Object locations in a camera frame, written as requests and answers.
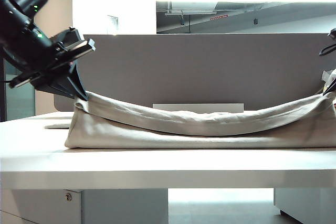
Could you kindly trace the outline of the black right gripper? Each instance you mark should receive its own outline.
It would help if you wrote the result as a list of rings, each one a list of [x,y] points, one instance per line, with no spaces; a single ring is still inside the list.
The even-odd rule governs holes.
[[[330,30],[328,33],[328,37],[332,40],[336,40],[336,28]],[[331,84],[327,87],[327,89],[323,92],[323,95],[326,95],[327,93],[333,92],[336,89],[336,80],[333,80]]]

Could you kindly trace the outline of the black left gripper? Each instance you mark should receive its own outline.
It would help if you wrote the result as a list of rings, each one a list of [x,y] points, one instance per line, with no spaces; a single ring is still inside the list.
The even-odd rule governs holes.
[[[9,81],[9,86],[30,83],[39,91],[87,101],[76,60],[95,51],[94,43],[72,27],[50,38],[36,26],[11,27],[8,62],[21,74]]]

